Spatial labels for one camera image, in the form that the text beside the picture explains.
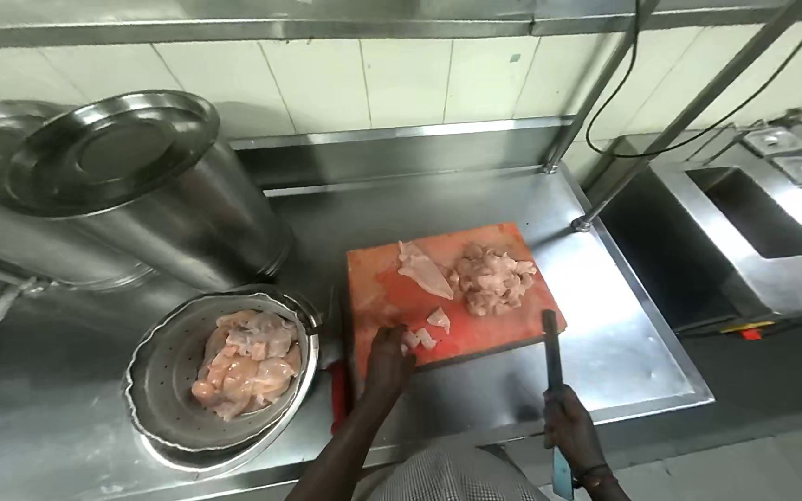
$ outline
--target person's right hand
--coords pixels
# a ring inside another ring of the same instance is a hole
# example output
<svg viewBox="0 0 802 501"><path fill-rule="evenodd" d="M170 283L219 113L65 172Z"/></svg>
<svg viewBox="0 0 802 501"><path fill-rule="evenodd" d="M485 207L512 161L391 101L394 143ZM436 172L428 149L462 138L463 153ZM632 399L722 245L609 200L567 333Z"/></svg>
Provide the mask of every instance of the person's right hand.
<svg viewBox="0 0 802 501"><path fill-rule="evenodd" d="M593 419L574 390L566 384L559 390L543 393L543 402L544 445L547 449L562 450L574 477L579 479L587 470L605 464Z"/></svg>
<svg viewBox="0 0 802 501"><path fill-rule="evenodd" d="M367 359L367 377L363 389L365 395L398 398L414 372L416 355L405 354L401 337L406 325L381 327L373 338L370 357Z"/></svg>

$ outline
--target raw chicken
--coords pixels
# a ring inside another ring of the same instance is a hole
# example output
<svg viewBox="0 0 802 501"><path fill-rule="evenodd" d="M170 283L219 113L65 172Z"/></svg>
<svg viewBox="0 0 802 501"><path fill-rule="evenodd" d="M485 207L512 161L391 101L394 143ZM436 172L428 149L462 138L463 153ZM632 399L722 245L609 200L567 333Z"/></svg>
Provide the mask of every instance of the raw chicken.
<svg viewBox="0 0 802 501"><path fill-rule="evenodd" d="M401 268L398 273L414 279L422 290L435 294L440 298L453 299L453 289L441 273L438 265L425 255L416 244L398 242Z"/></svg>
<svg viewBox="0 0 802 501"><path fill-rule="evenodd" d="M216 358L219 351L225 347L225 340L228 337L228 329L225 327L218 327L206 340L206 348L203 350L203 363L200 365L200 370L197 372L197 379L206 379L209 373L209 364L212 359Z"/></svg>
<svg viewBox="0 0 802 501"><path fill-rule="evenodd" d="M410 331L405 331L404 334L401 334L401 343L404 347L414 349L415 347L420 346L420 338Z"/></svg>
<svg viewBox="0 0 802 501"><path fill-rule="evenodd" d="M298 375L299 370L302 369L302 350L299 349L297 344L292 345L290 351L284 357L284 362L290 365L293 375Z"/></svg>
<svg viewBox="0 0 802 501"><path fill-rule="evenodd" d="M506 253L471 244L451 272L450 281L466 294L466 308L473 315L502 315L521 306L536 273L537 267L530 261L516 261Z"/></svg>
<svg viewBox="0 0 802 501"><path fill-rule="evenodd" d="M300 374L302 353L292 322L243 310L218 317L216 325L191 393L225 421L271 405Z"/></svg>
<svg viewBox="0 0 802 501"><path fill-rule="evenodd" d="M429 322L430 325L435 325L436 327L441 327L445 330L445 334L451 334L451 319L447 317L445 311L439 307L429 315L429 318L426 318L426 322Z"/></svg>
<svg viewBox="0 0 802 501"><path fill-rule="evenodd" d="M429 335L429 331L427 331L425 327L419 329L415 334L420 340L422 347L426 349L432 349L435 345L439 344L438 341L432 339L432 336Z"/></svg>
<svg viewBox="0 0 802 501"><path fill-rule="evenodd" d="M216 326L226 327L228 329L231 327L240 327L251 321L253 317L256 316L256 313L256 311L251 309L242 309L229 315L221 315L216 319Z"/></svg>
<svg viewBox="0 0 802 501"><path fill-rule="evenodd" d="M270 312L255 315L244 327L231 329L226 342L256 360L283 357L297 337L296 325Z"/></svg>

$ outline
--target red cutting board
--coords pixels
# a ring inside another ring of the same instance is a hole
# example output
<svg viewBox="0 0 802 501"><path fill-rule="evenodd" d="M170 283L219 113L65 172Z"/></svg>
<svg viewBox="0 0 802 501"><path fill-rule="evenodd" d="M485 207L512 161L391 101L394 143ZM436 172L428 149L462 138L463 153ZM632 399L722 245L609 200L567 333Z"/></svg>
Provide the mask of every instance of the red cutting board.
<svg viewBox="0 0 802 501"><path fill-rule="evenodd" d="M445 272L462 257L471 243L482 244L516 260L534 261L515 223L500 223L473 230L427 236L414 242ZM422 290L414 279L398 274L398 244L370 249L351 250L349 262L349 293L355 327L357 375L359 381L367 371L367 357L373 336L383 325L407 324L412 331L425 327L439 343L433 349L417 347L417 366L425 366L455 357L497 351L506 345L523 345L541 339L541 311L553 309L559 331L565 329L565 319L552 299L540 271L535 283L525 292L522 306L503 315L474 316L466 310L463 294L454 292L453 300L440 298ZM451 321L451 334L426 323L426 317L436 308L444 309Z"/></svg>

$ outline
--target perforated colander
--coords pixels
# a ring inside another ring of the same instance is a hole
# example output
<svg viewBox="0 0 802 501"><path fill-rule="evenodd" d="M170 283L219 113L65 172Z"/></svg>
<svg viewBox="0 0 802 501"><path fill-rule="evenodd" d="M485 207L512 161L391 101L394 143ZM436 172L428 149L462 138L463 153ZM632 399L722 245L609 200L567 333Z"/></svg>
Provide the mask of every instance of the perforated colander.
<svg viewBox="0 0 802 501"><path fill-rule="evenodd" d="M226 422L200 405L191 385L217 317L241 309L270 311L295 324L302 368L273 404ZM188 452L224 450L251 440L284 418L291 406L295 411L293 402L305 397L317 370L319 324L306 302L267 287L204 294L185 302L148 331L132 356L124 391L132 424L162 445Z"/></svg>

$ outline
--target kitchen knife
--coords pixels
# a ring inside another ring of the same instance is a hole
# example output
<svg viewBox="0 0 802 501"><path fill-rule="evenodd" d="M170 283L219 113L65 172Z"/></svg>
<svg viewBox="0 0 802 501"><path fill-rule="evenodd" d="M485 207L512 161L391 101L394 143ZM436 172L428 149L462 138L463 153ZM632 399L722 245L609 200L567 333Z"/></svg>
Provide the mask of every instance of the kitchen knife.
<svg viewBox="0 0 802 501"><path fill-rule="evenodd" d="M558 390L563 386L563 364L559 356L556 312L551 309L543 311L543 345L546 347L546 375L549 388ZM552 492L569 501L574 499L571 467L559 448L552 449Z"/></svg>

